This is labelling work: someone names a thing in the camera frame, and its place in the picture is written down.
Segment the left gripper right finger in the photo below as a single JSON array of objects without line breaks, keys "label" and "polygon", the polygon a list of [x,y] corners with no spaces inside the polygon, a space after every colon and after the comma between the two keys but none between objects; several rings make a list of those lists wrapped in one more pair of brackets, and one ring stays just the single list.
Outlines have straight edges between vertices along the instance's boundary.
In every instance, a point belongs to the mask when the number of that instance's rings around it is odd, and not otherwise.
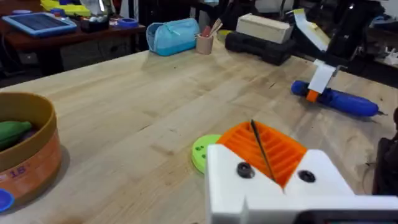
[{"label": "left gripper right finger", "polygon": [[263,174],[286,195],[352,195],[322,150],[307,149],[278,130],[253,122]]}]

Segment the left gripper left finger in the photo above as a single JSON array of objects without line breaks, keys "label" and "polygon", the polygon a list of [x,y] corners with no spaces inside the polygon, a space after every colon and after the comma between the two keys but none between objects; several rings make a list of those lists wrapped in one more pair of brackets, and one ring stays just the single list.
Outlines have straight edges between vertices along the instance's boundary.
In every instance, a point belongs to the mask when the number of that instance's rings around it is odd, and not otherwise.
[{"label": "left gripper left finger", "polygon": [[270,129],[251,120],[208,146],[208,223],[282,223],[277,201],[284,194],[284,179],[271,161],[270,136]]}]

